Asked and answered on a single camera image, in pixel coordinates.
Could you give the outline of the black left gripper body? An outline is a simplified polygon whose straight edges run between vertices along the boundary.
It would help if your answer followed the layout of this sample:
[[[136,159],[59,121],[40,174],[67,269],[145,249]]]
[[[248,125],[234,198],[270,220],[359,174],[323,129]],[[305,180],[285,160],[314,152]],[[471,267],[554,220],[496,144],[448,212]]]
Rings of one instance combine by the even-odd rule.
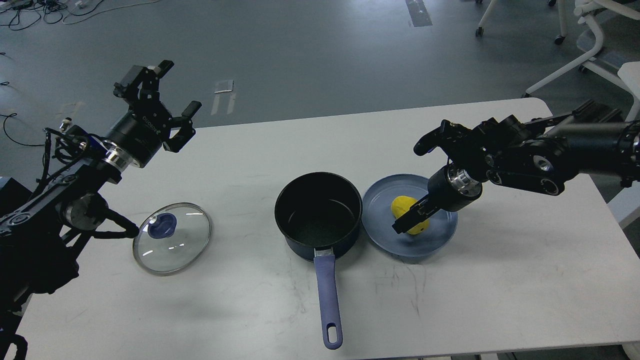
[[[168,111],[128,110],[110,127],[105,138],[128,153],[133,166],[142,169],[160,150],[171,117]]]

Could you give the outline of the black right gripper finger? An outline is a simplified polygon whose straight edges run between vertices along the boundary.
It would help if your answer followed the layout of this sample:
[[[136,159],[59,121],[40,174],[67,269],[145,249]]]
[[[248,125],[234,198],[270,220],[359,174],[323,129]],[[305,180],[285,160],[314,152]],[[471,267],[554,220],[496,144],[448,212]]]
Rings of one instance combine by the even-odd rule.
[[[391,226],[398,234],[418,235],[431,226],[431,218],[441,208],[434,206],[406,207],[391,205],[394,223]]]
[[[407,213],[423,215],[425,217],[432,216],[432,205],[429,205],[430,196],[426,194],[420,199],[416,199],[407,195],[398,196],[398,216]]]

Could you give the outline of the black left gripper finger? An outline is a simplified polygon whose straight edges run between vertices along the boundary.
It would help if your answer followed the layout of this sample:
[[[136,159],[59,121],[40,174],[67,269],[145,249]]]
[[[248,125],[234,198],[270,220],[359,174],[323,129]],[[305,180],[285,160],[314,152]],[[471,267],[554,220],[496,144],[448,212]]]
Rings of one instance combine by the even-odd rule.
[[[165,151],[178,153],[195,136],[193,118],[201,107],[201,102],[191,101],[180,116],[163,120],[162,147]]]
[[[158,116],[167,110],[160,100],[160,80],[173,66],[172,60],[163,60],[156,66],[132,66],[113,85],[113,95],[124,100],[129,111],[137,116]]]

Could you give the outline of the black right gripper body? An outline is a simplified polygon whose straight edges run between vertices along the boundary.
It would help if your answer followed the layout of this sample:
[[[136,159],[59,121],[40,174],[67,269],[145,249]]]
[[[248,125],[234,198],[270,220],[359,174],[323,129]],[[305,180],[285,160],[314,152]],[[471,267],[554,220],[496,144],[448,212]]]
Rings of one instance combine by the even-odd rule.
[[[422,211],[425,214],[439,210],[458,212],[478,200],[482,193],[482,182],[473,180],[455,164],[446,164],[429,177],[427,200]]]

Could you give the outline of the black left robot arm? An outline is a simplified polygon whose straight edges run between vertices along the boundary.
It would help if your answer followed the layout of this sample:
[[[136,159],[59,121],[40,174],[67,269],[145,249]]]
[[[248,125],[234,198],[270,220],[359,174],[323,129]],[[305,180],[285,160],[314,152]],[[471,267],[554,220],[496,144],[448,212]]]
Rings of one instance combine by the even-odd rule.
[[[133,66],[114,84],[128,109],[105,136],[66,119],[44,129],[41,178],[34,191],[11,178],[1,182],[1,356],[10,347],[23,360],[28,342],[18,334],[33,294],[53,294],[79,276],[78,257],[91,239],[134,239],[140,230],[99,193],[130,166],[144,168],[159,150],[178,153],[195,136],[192,101],[174,116],[160,99],[160,80],[174,62]]]

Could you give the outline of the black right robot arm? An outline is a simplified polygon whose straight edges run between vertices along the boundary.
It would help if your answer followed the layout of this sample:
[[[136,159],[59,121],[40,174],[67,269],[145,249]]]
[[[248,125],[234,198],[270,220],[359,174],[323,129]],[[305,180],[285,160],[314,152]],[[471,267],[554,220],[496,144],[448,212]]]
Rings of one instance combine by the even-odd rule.
[[[407,233],[440,210],[457,212],[476,201],[483,184],[558,196],[578,174],[639,180],[639,122],[589,100],[571,112],[521,122],[510,115],[469,129],[442,120],[414,145],[419,157],[441,148],[447,162],[428,180],[427,193],[393,223]]]

